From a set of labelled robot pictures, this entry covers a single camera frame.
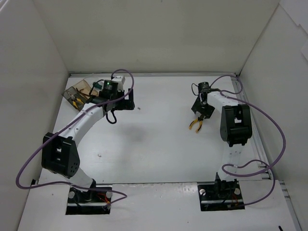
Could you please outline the yellow handled cutting pliers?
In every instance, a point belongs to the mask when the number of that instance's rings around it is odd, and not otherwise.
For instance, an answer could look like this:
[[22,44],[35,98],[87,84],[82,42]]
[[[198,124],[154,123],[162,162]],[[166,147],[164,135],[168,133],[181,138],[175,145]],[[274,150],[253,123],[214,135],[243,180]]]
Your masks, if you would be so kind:
[[204,120],[204,116],[203,115],[197,117],[194,121],[192,121],[190,123],[189,130],[191,130],[195,124],[198,124],[198,128],[195,130],[195,132],[199,133],[200,130],[202,129],[203,120]]

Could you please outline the yellow handled needle-nose pliers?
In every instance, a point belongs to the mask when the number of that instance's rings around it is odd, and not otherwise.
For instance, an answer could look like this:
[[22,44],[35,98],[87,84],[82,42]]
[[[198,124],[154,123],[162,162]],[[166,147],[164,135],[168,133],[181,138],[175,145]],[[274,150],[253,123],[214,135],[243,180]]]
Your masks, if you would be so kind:
[[71,93],[69,93],[68,96],[69,96],[68,101],[74,108],[76,108],[77,110],[81,110],[83,108],[84,103],[80,98],[77,98],[75,95]]

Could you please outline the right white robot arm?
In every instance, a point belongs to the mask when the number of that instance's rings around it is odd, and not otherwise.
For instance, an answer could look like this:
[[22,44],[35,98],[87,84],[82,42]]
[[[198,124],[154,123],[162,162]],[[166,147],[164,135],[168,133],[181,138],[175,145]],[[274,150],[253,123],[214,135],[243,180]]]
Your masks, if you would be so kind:
[[220,113],[219,133],[225,144],[222,165],[230,165],[227,169],[230,174],[223,170],[216,173],[213,193],[218,198],[224,198],[231,191],[228,183],[236,180],[234,174],[237,172],[243,147],[252,137],[250,107],[222,96],[220,90],[211,88],[208,82],[201,82],[197,87],[198,93],[195,94],[197,98],[191,107],[197,118],[190,123],[189,129],[198,123],[195,131],[198,133],[205,119],[209,119],[215,110]]

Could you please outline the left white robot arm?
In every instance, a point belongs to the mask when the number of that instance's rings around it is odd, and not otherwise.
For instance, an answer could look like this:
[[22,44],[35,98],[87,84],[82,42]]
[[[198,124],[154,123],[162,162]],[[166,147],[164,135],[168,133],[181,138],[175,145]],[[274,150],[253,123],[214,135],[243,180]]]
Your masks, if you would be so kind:
[[65,178],[67,183],[79,190],[78,195],[85,202],[96,197],[96,182],[81,169],[77,148],[86,133],[99,120],[108,117],[108,112],[114,114],[116,110],[134,109],[133,89],[128,90],[128,99],[125,99],[124,83],[124,76],[104,80],[99,94],[90,96],[74,118],[82,116],[81,119],[53,140],[50,140],[52,133],[47,133],[43,138],[44,142],[50,142],[42,149],[42,167]]

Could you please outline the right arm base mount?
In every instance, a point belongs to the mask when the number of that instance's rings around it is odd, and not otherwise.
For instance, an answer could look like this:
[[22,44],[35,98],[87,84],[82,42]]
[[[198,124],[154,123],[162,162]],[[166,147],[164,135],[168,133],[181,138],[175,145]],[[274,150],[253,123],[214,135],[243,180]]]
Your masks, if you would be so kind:
[[198,184],[200,209],[202,212],[244,210],[244,200],[239,183],[215,190],[214,184]]

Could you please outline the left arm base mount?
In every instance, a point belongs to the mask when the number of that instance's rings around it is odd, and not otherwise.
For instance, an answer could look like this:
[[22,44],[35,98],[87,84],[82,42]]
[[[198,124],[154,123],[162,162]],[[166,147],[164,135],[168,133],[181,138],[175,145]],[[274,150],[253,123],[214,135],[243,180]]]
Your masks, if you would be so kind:
[[101,187],[103,192],[82,192],[73,187],[70,188],[67,199],[66,215],[109,215],[111,211],[111,199],[113,196],[111,187]]

